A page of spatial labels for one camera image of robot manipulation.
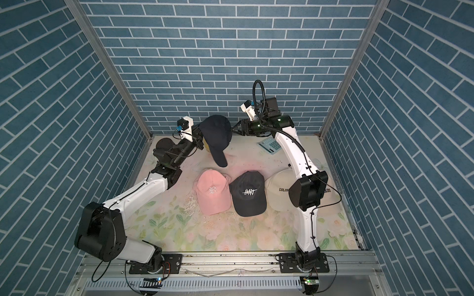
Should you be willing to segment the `black cap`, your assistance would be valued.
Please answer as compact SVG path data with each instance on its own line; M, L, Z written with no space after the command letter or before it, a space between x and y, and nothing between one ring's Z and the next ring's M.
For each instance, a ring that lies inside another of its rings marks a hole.
M219 167L228 165L224 150L232 140L232 127L222 115L212 115L200 123L199 129L206 140L213 160Z
M235 211L241 217L263 214L267 209L265 179L258 171L247 171L230 183Z

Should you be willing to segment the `pink baseball cap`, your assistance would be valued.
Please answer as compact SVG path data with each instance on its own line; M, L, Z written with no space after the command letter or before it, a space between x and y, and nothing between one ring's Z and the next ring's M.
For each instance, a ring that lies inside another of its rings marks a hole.
M203 171L195 180L193 189L200 211L204 215L211 216L225 212L232 205L228 180L219 171Z

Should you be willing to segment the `black cap front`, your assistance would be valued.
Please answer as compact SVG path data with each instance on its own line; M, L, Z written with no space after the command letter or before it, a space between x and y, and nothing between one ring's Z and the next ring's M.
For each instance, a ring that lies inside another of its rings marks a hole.
M258 171L247 171L230 183L235 211L241 217L263 214L267 209L265 179Z

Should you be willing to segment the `beige Colorado cap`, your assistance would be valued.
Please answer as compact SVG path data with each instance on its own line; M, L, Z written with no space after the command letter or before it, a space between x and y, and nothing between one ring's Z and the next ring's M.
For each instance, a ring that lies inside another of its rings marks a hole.
M296 209L289 196L289 189L295 181L296 175L290 168L272 175L265 181L267 202L273 210L291 212Z
M321 200L321 205L328 205L337 200L335 196L336 193L332 189L333 186L334 186L333 180L328 180L326 188L325 188L325 193L323 195L323 199Z

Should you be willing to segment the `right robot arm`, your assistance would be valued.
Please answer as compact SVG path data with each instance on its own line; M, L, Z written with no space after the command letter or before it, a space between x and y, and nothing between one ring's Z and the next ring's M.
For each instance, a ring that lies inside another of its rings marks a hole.
M322 253L317 241L316 217L318 207L323 199L328 175L313 164L306 150L298 139L295 125L288 115L283 115L275 98L260 104L247 100L241 110L248 116L240 120L233 132L240 136L262 136L270 133L282 148L296 181L289 188L288 195L297 208L299 230L296 241L295 260L302 271L310 271L322 260Z

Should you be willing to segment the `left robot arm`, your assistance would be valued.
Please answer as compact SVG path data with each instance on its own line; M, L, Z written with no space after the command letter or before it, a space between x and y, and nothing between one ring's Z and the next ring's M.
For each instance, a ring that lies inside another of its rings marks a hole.
M125 222L152 198L173 187L182 173L181 164L193 149L203 149L199 127L179 126L177 131L181 138L179 143L164 138L156 144L153 155L157 164L142 182L108 201L92 202L84 208L75 237L76 248L104 262L121 259L153 269L160 267L160 247L128 238Z

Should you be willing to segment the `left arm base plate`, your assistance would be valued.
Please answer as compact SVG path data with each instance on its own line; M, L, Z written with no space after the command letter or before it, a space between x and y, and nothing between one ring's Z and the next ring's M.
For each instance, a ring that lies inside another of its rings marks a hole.
M160 254L153 256L148 263L130 263L129 273L131 275L153 275L164 276L179 274L183 255L182 254Z

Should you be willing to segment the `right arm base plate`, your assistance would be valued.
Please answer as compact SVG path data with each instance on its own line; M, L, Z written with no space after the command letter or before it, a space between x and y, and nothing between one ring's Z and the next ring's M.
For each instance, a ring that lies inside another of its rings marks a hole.
M317 257L311 254L279 253L275 255L281 273L329 273L327 256L320 253Z

